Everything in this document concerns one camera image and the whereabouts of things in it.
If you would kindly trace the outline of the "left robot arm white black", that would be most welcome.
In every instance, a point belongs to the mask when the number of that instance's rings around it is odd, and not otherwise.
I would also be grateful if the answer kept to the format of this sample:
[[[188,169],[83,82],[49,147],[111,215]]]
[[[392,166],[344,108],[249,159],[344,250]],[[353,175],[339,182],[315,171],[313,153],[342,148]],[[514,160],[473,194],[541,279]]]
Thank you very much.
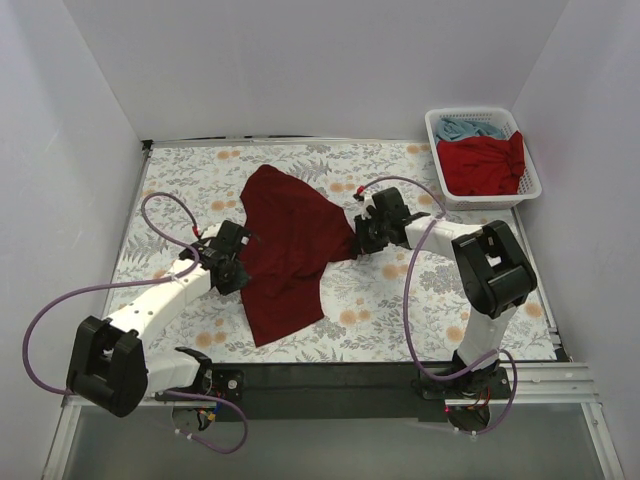
[[[76,331],[67,388],[117,417],[152,395],[205,398],[215,386],[212,361],[189,347],[154,353],[151,344],[200,297],[212,290],[229,295],[248,284],[239,255],[250,238],[231,221],[211,226],[182,250],[162,283],[104,319],[87,317]]]

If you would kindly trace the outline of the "light blue t shirt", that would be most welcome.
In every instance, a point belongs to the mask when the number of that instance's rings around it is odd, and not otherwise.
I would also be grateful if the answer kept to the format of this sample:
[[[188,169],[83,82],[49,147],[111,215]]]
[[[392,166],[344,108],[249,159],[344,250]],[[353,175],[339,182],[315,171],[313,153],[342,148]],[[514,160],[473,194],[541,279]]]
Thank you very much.
[[[485,122],[444,117],[435,128],[436,142],[457,142],[472,137],[490,137],[505,140],[504,133]]]

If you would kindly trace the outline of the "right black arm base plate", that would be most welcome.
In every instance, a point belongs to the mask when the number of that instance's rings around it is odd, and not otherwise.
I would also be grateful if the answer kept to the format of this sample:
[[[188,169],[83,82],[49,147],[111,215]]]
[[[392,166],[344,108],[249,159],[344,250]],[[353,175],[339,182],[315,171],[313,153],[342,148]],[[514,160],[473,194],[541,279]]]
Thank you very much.
[[[502,367],[477,370],[446,381],[434,381],[420,373],[412,387],[424,399],[477,400],[478,398],[506,400],[511,394],[511,383]]]

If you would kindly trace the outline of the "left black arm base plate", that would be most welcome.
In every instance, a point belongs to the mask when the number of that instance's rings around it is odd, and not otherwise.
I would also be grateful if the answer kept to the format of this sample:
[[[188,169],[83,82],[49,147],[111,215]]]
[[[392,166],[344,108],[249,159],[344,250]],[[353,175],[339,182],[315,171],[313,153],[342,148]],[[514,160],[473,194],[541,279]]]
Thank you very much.
[[[243,397],[244,372],[236,369],[208,370],[202,380],[202,393],[232,402]]]

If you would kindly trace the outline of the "dark red t shirt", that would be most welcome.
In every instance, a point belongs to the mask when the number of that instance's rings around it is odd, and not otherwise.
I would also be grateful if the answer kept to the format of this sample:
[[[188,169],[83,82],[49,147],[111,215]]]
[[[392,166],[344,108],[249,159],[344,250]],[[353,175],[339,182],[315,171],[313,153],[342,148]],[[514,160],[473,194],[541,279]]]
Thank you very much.
[[[329,263],[356,257],[344,211],[307,183],[260,166],[240,195],[252,234],[240,259],[250,276],[241,290],[256,346],[322,319],[320,282]]]

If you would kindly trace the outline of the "floral patterned table mat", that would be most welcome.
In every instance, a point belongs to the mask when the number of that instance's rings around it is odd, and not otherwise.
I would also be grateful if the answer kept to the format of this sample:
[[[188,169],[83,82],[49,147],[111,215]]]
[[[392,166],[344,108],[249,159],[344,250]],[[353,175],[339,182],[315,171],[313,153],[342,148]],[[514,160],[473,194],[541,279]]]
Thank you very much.
[[[135,216],[116,266],[117,282],[162,277],[178,255],[175,239],[193,223],[243,223],[240,195],[249,176],[268,164],[308,183],[348,217],[353,194],[396,187],[412,211],[436,212],[442,194],[430,148],[419,143],[238,145],[155,148],[141,193],[147,218]],[[402,299],[411,256],[390,246],[358,262],[329,265],[322,277],[324,317],[276,342],[254,344],[240,297],[209,294],[192,303],[152,342],[152,352],[188,346],[217,362],[400,362],[409,357]],[[409,321],[424,361],[450,359],[470,308],[454,263],[429,253],[415,263]]]

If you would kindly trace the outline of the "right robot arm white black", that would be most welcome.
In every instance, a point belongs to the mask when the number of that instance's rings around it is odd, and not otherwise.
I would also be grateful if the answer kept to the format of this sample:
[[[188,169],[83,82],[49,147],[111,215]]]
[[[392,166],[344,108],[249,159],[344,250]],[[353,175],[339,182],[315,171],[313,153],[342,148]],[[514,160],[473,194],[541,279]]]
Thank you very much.
[[[537,288],[537,276],[511,228],[503,221],[465,225],[412,213],[397,188],[371,196],[354,194],[361,213],[354,218],[360,254],[378,253],[393,244],[412,252],[402,299],[402,321],[409,354],[430,384],[475,397],[497,375],[507,326],[519,306]],[[418,254],[426,251],[456,264],[470,316],[449,368],[434,374],[419,360],[411,338],[409,297]]]

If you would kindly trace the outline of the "bright red t shirt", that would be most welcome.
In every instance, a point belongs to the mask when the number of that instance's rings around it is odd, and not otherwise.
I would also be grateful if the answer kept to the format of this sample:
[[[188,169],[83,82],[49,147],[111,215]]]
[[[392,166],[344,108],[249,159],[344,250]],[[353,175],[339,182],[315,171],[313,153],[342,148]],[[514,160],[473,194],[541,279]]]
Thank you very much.
[[[456,196],[515,195],[525,171],[524,140],[475,136],[441,140],[437,154],[449,192]]]

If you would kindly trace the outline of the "white plastic laundry basket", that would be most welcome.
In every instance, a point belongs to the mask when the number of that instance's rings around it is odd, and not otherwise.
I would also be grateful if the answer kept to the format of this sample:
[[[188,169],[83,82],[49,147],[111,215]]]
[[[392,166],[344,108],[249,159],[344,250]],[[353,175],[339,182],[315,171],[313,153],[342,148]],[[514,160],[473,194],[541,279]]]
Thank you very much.
[[[515,207],[525,200],[533,200],[542,193],[542,186],[526,143],[523,143],[525,168],[520,178],[517,193],[498,196],[458,196],[449,191],[442,170],[441,158],[436,147],[436,127],[442,118],[481,121],[499,129],[505,136],[519,130],[509,110],[494,106],[455,107],[432,109],[425,114],[426,131],[432,147],[432,157],[437,178],[449,210],[501,210]]]

